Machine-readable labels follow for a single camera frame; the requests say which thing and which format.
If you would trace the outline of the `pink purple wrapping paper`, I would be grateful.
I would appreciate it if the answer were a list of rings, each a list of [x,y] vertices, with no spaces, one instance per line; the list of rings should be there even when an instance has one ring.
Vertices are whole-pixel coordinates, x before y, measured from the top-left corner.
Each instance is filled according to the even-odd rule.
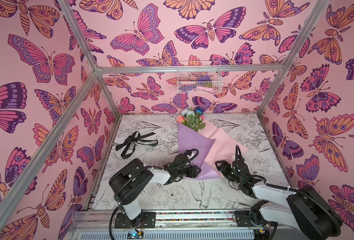
[[[197,180],[222,178],[217,170],[216,162],[226,161],[231,164],[235,160],[236,146],[244,154],[248,149],[230,137],[222,128],[204,121],[205,127],[198,132],[178,123],[178,142],[180,153],[187,150],[199,150],[198,156],[192,161],[194,166],[201,169]]]

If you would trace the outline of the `black ribbon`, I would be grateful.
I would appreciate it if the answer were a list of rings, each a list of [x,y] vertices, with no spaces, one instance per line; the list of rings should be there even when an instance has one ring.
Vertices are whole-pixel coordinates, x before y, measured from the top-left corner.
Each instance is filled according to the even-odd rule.
[[[121,153],[121,157],[123,159],[128,159],[132,156],[135,151],[135,147],[137,145],[151,146],[155,147],[158,145],[158,140],[148,140],[147,138],[155,135],[154,132],[149,134],[141,135],[139,132],[134,132],[130,136],[128,136],[125,141],[121,144],[118,144],[115,147],[116,151],[123,149]]]

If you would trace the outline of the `blue fake flower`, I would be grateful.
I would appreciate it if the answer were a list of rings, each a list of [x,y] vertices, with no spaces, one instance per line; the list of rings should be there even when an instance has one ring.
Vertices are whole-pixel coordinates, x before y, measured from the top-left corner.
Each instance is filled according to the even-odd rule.
[[[196,117],[200,117],[200,116],[202,116],[203,115],[203,113],[204,113],[204,111],[203,111],[203,109],[202,108],[200,108],[200,107],[196,107],[195,108],[195,114],[196,114]]]

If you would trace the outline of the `pink fake rose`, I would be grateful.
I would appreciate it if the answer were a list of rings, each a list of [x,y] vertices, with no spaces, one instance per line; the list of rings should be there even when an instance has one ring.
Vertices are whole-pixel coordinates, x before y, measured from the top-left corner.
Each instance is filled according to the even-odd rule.
[[[183,124],[183,125],[185,125],[187,122],[185,116],[183,116],[183,115],[179,115],[176,121],[180,124]]]

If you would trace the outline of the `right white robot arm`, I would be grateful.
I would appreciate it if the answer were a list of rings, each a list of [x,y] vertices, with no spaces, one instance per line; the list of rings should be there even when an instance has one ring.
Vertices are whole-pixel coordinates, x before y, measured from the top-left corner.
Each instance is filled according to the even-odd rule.
[[[263,176],[250,174],[240,147],[236,147],[232,163],[217,161],[216,167],[230,183],[237,185],[236,190],[259,200],[250,211],[254,225],[282,224],[302,231],[310,240],[341,235],[341,217],[314,188],[273,185]]]

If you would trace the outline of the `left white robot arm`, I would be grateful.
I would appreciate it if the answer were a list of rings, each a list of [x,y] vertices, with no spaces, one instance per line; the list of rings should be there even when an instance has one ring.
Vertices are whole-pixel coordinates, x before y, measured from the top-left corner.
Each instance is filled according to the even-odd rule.
[[[163,167],[146,166],[140,159],[134,159],[114,174],[109,185],[125,223],[135,228],[143,222],[144,213],[137,198],[148,184],[169,185],[185,177],[198,177],[201,173],[200,167],[191,164],[198,156],[199,150],[186,150]]]

